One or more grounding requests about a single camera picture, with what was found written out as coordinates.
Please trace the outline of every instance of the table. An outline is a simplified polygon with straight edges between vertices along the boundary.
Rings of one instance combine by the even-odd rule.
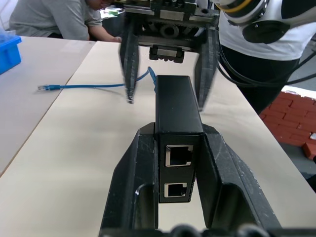
[[[67,83],[94,43],[22,37],[21,64],[0,75],[0,174],[60,93],[37,86]]]
[[[97,42],[69,84],[122,81],[118,45]],[[183,64],[148,60],[140,73],[191,75],[196,54]],[[154,86],[138,83],[135,104],[124,88],[63,90],[0,178],[0,235],[95,237],[117,162],[138,128],[155,121]],[[217,75],[202,121],[222,133],[253,170],[283,227],[315,227],[316,194],[235,85]],[[204,221],[198,189],[191,203],[160,204],[159,228]]]

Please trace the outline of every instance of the black pants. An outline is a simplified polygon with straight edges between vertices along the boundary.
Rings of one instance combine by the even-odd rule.
[[[48,38],[55,38],[55,39],[63,39],[63,36],[56,33],[51,33]],[[98,41],[96,37],[90,35],[90,41]]]
[[[299,59],[291,61],[268,60],[247,56],[225,46],[222,46],[222,49],[227,61],[232,66],[232,68],[234,68],[243,76],[257,81],[268,81],[281,76],[293,69],[300,61]],[[232,79],[243,82],[231,71],[229,71],[222,60],[220,60],[220,62]],[[276,82],[285,83],[288,81],[289,77],[290,76],[283,77]],[[271,104],[272,101],[274,101],[274,99],[281,92],[282,88],[283,86],[250,88],[239,86],[240,91],[243,93],[244,97],[247,99],[257,114],[260,114],[269,104]]]

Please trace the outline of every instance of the blue ethernet cable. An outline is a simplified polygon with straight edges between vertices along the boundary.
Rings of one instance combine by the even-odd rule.
[[[148,67],[147,71],[144,74],[142,74],[136,81],[140,81],[148,74],[150,74],[153,80],[153,83],[156,86],[156,75],[151,67]],[[64,88],[113,88],[113,87],[120,87],[120,86],[125,86],[125,85],[123,83],[122,84],[108,84],[108,85],[40,85],[38,86],[38,90],[50,91],[50,90],[60,90]]]

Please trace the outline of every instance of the person's arm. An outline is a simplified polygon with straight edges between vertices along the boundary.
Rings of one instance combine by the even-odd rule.
[[[82,2],[78,0],[44,0],[64,39],[89,40],[88,27],[84,24]]]
[[[89,32],[91,35],[97,38],[99,41],[107,42],[121,42],[120,37],[111,36],[103,26],[89,26]]]
[[[86,12],[85,23],[88,25],[89,33],[99,41],[121,42],[120,37],[111,36],[102,26],[101,15],[99,11],[88,9]]]

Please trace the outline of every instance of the black holder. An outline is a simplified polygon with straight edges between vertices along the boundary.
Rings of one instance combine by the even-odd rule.
[[[274,229],[265,231],[254,225],[244,225],[235,232],[220,229],[199,233],[190,226],[177,226],[170,233],[157,230],[104,229],[99,237],[315,237],[315,229]]]
[[[249,167],[201,123],[190,78],[157,76],[156,90],[156,123],[138,130],[116,166],[100,233],[157,229],[158,203],[189,202],[195,178],[207,228],[280,228]]]

